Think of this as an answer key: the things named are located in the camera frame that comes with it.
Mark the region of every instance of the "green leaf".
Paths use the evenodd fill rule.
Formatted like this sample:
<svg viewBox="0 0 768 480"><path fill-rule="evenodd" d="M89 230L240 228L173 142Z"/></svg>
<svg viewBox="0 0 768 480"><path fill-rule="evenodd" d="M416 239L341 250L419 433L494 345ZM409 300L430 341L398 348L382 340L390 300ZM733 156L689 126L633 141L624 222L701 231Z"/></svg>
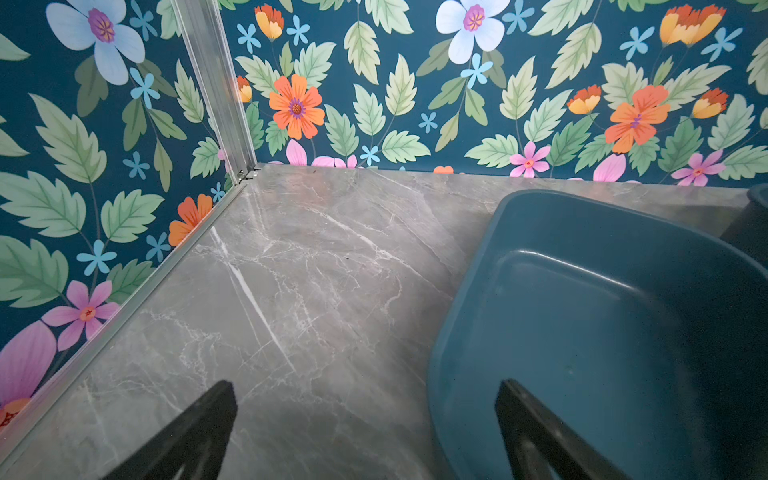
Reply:
<svg viewBox="0 0 768 480"><path fill-rule="evenodd" d="M474 118L480 125L488 125L488 117L485 115L485 99L478 92L467 88L467 98L464 102L464 113L467 117Z"/></svg>
<svg viewBox="0 0 768 480"><path fill-rule="evenodd" d="M616 110L623 103L632 103L632 95L648 86L648 79L643 76L643 68L635 68L631 61L626 66L618 63L603 65L605 82L603 96L609 101L608 107Z"/></svg>
<svg viewBox="0 0 768 480"><path fill-rule="evenodd" d="M677 78L664 84L664 88L670 94L663 104L670 105L670 111L675 111L682 108L686 103L692 102L697 96L709 90L711 82L730 70L727 65L715 65L714 67L708 67L708 65L705 63L693 70L686 68Z"/></svg>
<svg viewBox="0 0 768 480"><path fill-rule="evenodd" d="M29 56L29 53L21 50L8 37L0 33L0 60L20 61Z"/></svg>
<svg viewBox="0 0 768 480"><path fill-rule="evenodd" d="M571 90L562 91L551 100L545 98L538 108L533 109L531 119L525 121L523 129L530 141L542 141L552 135L565 113L565 102L570 94Z"/></svg>
<svg viewBox="0 0 768 480"><path fill-rule="evenodd" d="M757 45L752 52L754 57L746 71L750 77L746 80L748 84L755 84L755 88L761 95L768 95L768 38Z"/></svg>
<svg viewBox="0 0 768 480"><path fill-rule="evenodd" d="M717 116L717 125L712 127L712 136L707 139L712 150L722 150L739 143L750 132L755 117L755 106L746 105L743 95L735 94L725 113Z"/></svg>
<svg viewBox="0 0 768 480"><path fill-rule="evenodd" d="M369 94L365 88L355 84L357 101L352 103L355 108L355 118L360 131L366 135L376 135L386 123L384 107L379 103L375 94Z"/></svg>
<svg viewBox="0 0 768 480"><path fill-rule="evenodd" d="M450 117L449 120L440 127L440 138L437 140L435 152L442 150L448 142L455 140L456 135L458 135L458 113L453 117Z"/></svg>
<svg viewBox="0 0 768 480"><path fill-rule="evenodd" d="M701 127L694 128L691 119L681 121L675 128L674 135L667 137L665 147L661 149L659 168L673 172L685 167L696 150L701 146Z"/></svg>
<svg viewBox="0 0 768 480"><path fill-rule="evenodd" d="M96 108L99 100L107 100L109 84L98 72L93 55L79 64L74 71L74 79L80 84L78 115L87 117Z"/></svg>
<svg viewBox="0 0 768 480"><path fill-rule="evenodd" d="M464 85L467 83L466 78L457 77L448 80L440 87L440 93L435 96L429 106L429 110L435 110L445 104L453 104L458 100L458 96L464 91Z"/></svg>
<svg viewBox="0 0 768 480"><path fill-rule="evenodd" d="M283 45L283 50L280 52L280 68L283 70L283 75L290 78L293 73L293 54L290 52L290 41Z"/></svg>
<svg viewBox="0 0 768 480"><path fill-rule="evenodd" d="M339 155L348 157L355 153L360 139L357 137L355 126L350 124L349 118L343 116L334 107L326 104L326 130L328 139L331 140L331 148Z"/></svg>
<svg viewBox="0 0 768 480"><path fill-rule="evenodd" d="M275 82L280 79L280 73L268 61L262 61L256 55L253 58L237 57L235 60L245 70L245 78L261 92L262 97L269 98L270 93L277 93Z"/></svg>
<svg viewBox="0 0 768 480"><path fill-rule="evenodd" d="M154 146L154 169L160 174L160 185L163 187L163 192L167 193L170 188L170 173L174 169L174 163L170 161L168 152L160 143L160 139L157 139L157 144Z"/></svg>
<svg viewBox="0 0 768 480"><path fill-rule="evenodd" d="M654 75L654 87L658 87L664 80L667 80L667 75L672 71L672 65L674 65L674 62L672 62L672 55L670 55L667 60L664 60L661 65L659 65L659 69L656 70L656 74Z"/></svg>
<svg viewBox="0 0 768 480"><path fill-rule="evenodd" d="M168 80L163 78L160 67L146 59L141 63L136 64L136 66L139 68L139 73L141 73L142 78L146 77L148 73L154 75L154 82L152 83L153 90L157 90L169 97L176 98L176 91L170 86Z"/></svg>
<svg viewBox="0 0 768 480"><path fill-rule="evenodd" d="M176 19L176 12L174 12L174 6L170 3L170 0L160 0L157 3L157 14L160 19L160 38L167 40L174 35L181 36L181 29L179 28L179 22Z"/></svg>
<svg viewBox="0 0 768 480"><path fill-rule="evenodd" d="M605 159L613 149L613 144L605 143L605 135L598 135L589 142L584 150L579 152L578 162L576 163L576 173L586 167L591 167L598 161Z"/></svg>
<svg viewBox="0 0 768 480"><path fill-rule="evenodd" d="M435 70L442 70L448 64L448 49L451 46L452 38L443 40L429 49L429 57L419 66L416 71L417 77L423 77Z"/></svg>
<svg viewBox="0 0 768 480"><path fill-rule="evenodd" d="M56 179L56 185L35 172L28 178L0 172L0 195L10 200L0 206L17 217L26 217L19 223L25 227L42 228L44 237L69 237L83 228L85 201L67 185Z"/></svg>
<svg viewBox="0 0 768 480"><path fill-rule="evenodd" d="M50 101L29 94L35 101L45 127L37 127L40 136L48 142L48 155L58 162L56 168L67 177L84 184L95 182L107 166L107 154L98 149L96 134L85 130L77 115L67 115Z"/></svg>
<svg viewBox="0 0 768 480"><path fill-rule="evenodd" d="M134 190L127 197L120 192L114 203L107 200L101 208L101 227L107 238L118 243L136 240L137 233L147 231L146 225L154 221L152 213L163 200L160 195L142 195L141 190Z"/></svg>
<svg viewBox="0 0 768 480"><path fill-rule="evenodd" d="M533 74L534 58L525 61L518 74L509 78L507 89L502 91L502 103L498 107L506 118L518 120L533 106L538 78Z"/></svg>
<svg viewBox="0 0 768 480"><path fill-rule="evenodd" d="M554 134L552 138L552 149L547 155L547 162L552 167L560 167L576 158L576 154L584 146L584 142L589 140L589 128L594 122L594 117L587 116L578 122L565 125L563 131Z"/></svg>
<svg viewBox="0 0 768 480"><path fill-rule="evenodd" d="M138 261L134 258L126 266L118 263L109 270L107 280L112 282L112 294L107 298L108 302L122 304L154 272L151 261Z"/></svg>
<svg viewBox="0 0 768 480"><path fill-rule="evenodd" d="M741 180L741 177L754 178L755 174L768 173L768 151L765 149L764 145L747 145L734 151L723 161L726 168L720 172L720 178Z"/></svg>
<svg viewBox="0 0 768 480"><path fill-rule="evenodd" d="M12 237L0 236L0 300L29 308L50 302L64 292L69 265L56 250L31 240L29 247Z"/></svg>
<svg viewBox="0 0 768 480"><path fill-rule="evenodd" d="M147 117L144 116L144 108L141 99L131 100L123 109L123 150L129 151L134 147L139 137L147 133Z"/></svg>
<svg viewBox="0 0 768 480"><path fill-rule="evenodd" d="M387 33L392 30L408 35L413 33L408 22L406 0L366 0L366 12L373 14L373 23L377 27L381 23Z"/></svg>
<svg viewBox="0 0 768 480"><path fill-rule="evenodd" d="M270 147L270 155L281 151L288 143L288 132L277 126L274 120L270 120L266 126L266 144Z"/></svg>
<svg viewBox="0 0 768 480"><path fill-rule="evenodd" d="M347 51L347 60L355 67L355 73L363 74L369 82L379 84L379 74L376 66L381 65L379 60L379 44L376 43L376 33L365 22L355 22L344 35L344 48Z"/></svg>
<svg viewBox="0 0 768 480"><path fill-rule="evenodd" d="M566 79L573 80L582 68L592 61L592 54L600 50L603 37L594 23L576 28L566 38L565 45L558 50L558 57L552 63L552 76L546 88L557 87Z"/></svg>
<svg viewBox="0 0 768 480"><path fill-rule="evenodd" d="M550 0L541 7L544 14L536 25L528 32L529 35L543 35L552 32L557 35L565 28L574 26L583 14L592 6L592 0Z"/></svg>
<svg viewBox="0 0 768 480"><path fill-rule="evenodd" d="M419 141L418 135L409 135L408 131L393 130L384 137L382 153L394 164L416 161L416 157L431 155L426 145Z"/></svg>
<svg viewBox="0 0 768 480"><path fill-rule="evenodd" d="M192 77L187 76L181 60L176 60L176 82L174 83L174 88L176 88L176 93L179 95L177 101L184 109L184 117L193 124L202 123L205 118L205 107L200 99L200 92L194 86Z"/></svg>
<svg viewBox="0 0 768 480"><path fill-rule="evenodd" d="M211 137L205 137L205 141L197 142L199 147L192 151L194 160L190 167L190 178L202 175L203 178L219 170L221 160L219 160L219 145Z"/></svg>
<svg viewBox="0 0 768 480"><path fill-rule="evenodd" d="M509 158L516 153L518 141L515 137L496 134L495 138L483 138L482 144L471 148L464 156L476 159L478 165L502 168L509 165Z"/></svg>
<svg viewBox="0 0 768 480"><path fill-rule="evenodd" d="M299 58L295 61L295 70L297 75L306 78L308 88L319 87L328 76L326 72L331 68L331 62L328 59L331 58L334 47L336 44L332 41L317 46L313 41L306 50L302 48L299 52Z"/></svg>
<svg viewBox="0 0 768 480"><path fill-rule="evenodd" d="M632 150L629 151L629 161L632 168L637 170L638 175L642 176L650 164L656 161L659 148L659 139L656 137L651 137L642 145L635 144L632 146Z"/></svg>
<svg viewBox="0 0 768 480"><path fill-rule="evenodd" d="M179 140L186 140L187 134L185 134L178 125L174 123L174 119L162 110L156 108L149 109L149 117L154 122L154 126L160 131L160 133L166 138L178 138Z"/></svg>
<svg viewBox="0 0 768 480"><path fill-rule="evenodd" d="M502 65L504 65L504 55L498 50L491 50L491 51L483 51L482 52L482 63L485 63L487 61L492 61L493 66L490 70L488 70L488 78L491 79L493 83L496 84L499 88L504 88L507 86L507 75L504 73L504 68L502 68Z"/></svg>
<svg viewBox="0 0 768 480"><path fill-rule="evenodd" d="M245 109L245 118L248 120L248 130L250 130L253 149L258 150L264 145L264 120L259 118L258 102L248 105L248 108Z"/></svg>
<svg viewBox="0 0 768 480"><path fill-rule="evenodd" d="M395 116L404 115L413 109L416 96L416 88L413 86L416 76L408 69L408 62L402 55L397 56L395 73L389 74L389 83L386 86L386 103L389 112Z"/></svg>

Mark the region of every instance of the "orange flower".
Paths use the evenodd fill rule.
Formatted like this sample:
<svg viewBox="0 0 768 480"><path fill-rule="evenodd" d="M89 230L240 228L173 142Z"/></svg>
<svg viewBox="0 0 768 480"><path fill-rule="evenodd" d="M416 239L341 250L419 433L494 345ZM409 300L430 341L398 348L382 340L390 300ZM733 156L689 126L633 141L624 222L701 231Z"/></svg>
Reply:
<svg viewBox="0 0 768 480"><path fill-rule="evenodd" d="M240 101L244 104L250 103L253 98L253 90L248 80L243 77L237 77L237 90L240 92Z"/></svg>
<svg viewBox="0 0 768 480"><path fill-rule="evenodd" d="M671 8L661 21L659 36L664 45L682 41L691 46L706 37L723 19L726 9L710 5L693 10L690 5Z"/></svg>
<svg viewBox="0 0 768 480"><path fill-rule="evenodd" d="M301 140L301 132L307 138L317 135L317 127L322 125L326 112L315 108L323 103L323 98L316 87L306 89L306 78L294 75L288 79L280 77L275 82L277 93L270 93L270 108L278 112L273 116L277 127L288 127L288 136Z"/></svg>
<svg viewBox="0 0 768 480"><path fill-rule="evenodd" d="M727 106L728 94L719 88L715 88L701 95L701 98L696 100L692 115L694 118L699 119L714 117L717 114L723 113Z"/></svg>
<svg viewBox="0 0 768 480"><path fill-rule="evenodd" d="M261 28L262 33L264 33L268 39L272 41L283 34L285 20L283 20L282 13L267 4L264 4L264 6L261 7L256 7L254 10L256 11L256 23L259 24L259 28Z"/></svg>
<svg viewBox="0 0 768 480"><path fill-rule="evenodd" d="M592 85L578 93L568 102L568 110L576 115L586 115L597 107L603 91L597 85Z"/></svg>
<svg viewBox="0 0 768 480"><path fill-rule="evenodd" d="M214 199L208 195L200 194L197 196L197 205L194 204L192 197L184 199L182 204L179 204L179 217L183 222L174 220L170 222L170 236L168 237L168 243L172 247L176 247L190 234L194 228L203 221L206 215L208 215L211 209L214 208Z"/></svg>
<svg viewBox="0 0 768 480"><path fill-rule="evenodd" d="M626 154L634 142L642 145L656 134L652 124L660 124L667 120L670 105L662 105L667 100L669 92L664 87L646 87L632 95L632 103L619 105L611 121L616 125L605 131L605 141L609 144L616 142L613 151Z"/></svg>

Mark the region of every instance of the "flower center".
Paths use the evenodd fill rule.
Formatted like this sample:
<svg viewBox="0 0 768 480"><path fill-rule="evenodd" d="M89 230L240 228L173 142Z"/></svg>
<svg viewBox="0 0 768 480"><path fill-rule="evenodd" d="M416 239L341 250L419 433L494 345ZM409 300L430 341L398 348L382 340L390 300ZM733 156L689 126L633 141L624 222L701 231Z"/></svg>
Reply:
<svg viewBox="0 0 768 480"><path fill-rule="evenodd" d="M80 320L87 322L96 316L96 309L92 306L86 306L82 312L80 312Z"/></svg>
<svg viewBox="0 0 768 480"><path fill-rule="evenodd" d="M467 11L467 15L464 17L464 29L476 31L482 25L483 20L485 20L485 9L480 5L475 5Z"/></svg>
<svg viewBox="0 0 768 480"><path fill-rule="evenodd" d="M102 42L112 43L114 41L114 24L103 12L92 8L88 12L88 24L96 38Z"/></svg>

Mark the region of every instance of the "black object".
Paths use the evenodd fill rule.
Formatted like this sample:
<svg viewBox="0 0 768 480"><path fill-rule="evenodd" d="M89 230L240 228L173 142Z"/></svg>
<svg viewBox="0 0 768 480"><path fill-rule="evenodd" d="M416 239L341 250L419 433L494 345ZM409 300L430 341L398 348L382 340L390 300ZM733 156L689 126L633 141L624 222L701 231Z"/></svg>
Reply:
<svg viewBox="0 0 768 480"><path fill-rule="evenodd" d="M502 382L496 397L515 480L630 480L515 380Z"/></svg>
<svg viewBox="0 0 768 480"><path fill-rule="evenodd" d="M102 480L215 480L236 415L234 388L221 380Z"/></svg>
<svg viewBox="0 0 768 480"><path fill-rule="evenodd" d="M720 237L764 266L768 266L768 184L746 194L750 203Z"/></svg>

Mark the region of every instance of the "pink flower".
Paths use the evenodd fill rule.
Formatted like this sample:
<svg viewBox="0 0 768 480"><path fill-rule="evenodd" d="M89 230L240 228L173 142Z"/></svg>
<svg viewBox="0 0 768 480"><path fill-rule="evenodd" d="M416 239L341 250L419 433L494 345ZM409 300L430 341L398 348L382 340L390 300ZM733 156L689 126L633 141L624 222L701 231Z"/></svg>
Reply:
<svg viewBox="0 0 768 480"><path fill-rule="evenodd" d="M94 288L91 298L88 298L88 287L72 280L67 288L67 298L72 306L56 306L43 315L43 322L50 326L62 326L71 323L58 336L58 350L66 350L80 339L85 328L85 338L90 340L101 328L97 319L109 320L117 313L120 305L115 302L104 303L112 294L112 282L99 283Z"/></svg>
<svg viewBox="0 0 768 480"><path fill-rule="evenodd" d="M56 337L39 321L0 350L0 431L29 403L54 355Z"/></svg>
<svg viewBox="0 0 768 480"><path fill-rule="evenodd" d="M690 156L688 165L690 168L681 168L678 171L672 173L672 178L683 179L677 182L678 185L687 186L694 184L697 187L703 187L707 184L707 175L717 175L721 171L725 170L725 165L717 164L720 157L723 156L723 151L718 150L707 155L707 159L702 162L704 156L699 152Z"/></svg>
<svg viewBox="0 0 768 480"><path fill-rule="evenodd" d="M523 153L525 154L524 157L520 154L510 156L509 161L511 161L513 165L520 166L513 168L509 176L519 177L523 175L525 178L533 178L535 176L533 170L536 170L537 172L549 170L549 164L541 160L549 155L550 150L551 147L543 147L541 150L536 151L536 144L529 141L523 149Z"/></svg>
<svg viewBox="0 0 768 480"><path fill-rule="evenodd" d="M615 182L621 178L621 175L624 175L625 170L627 170L627 158L623 154L613 154L594 169L592 180L596 182Z"/></svg>

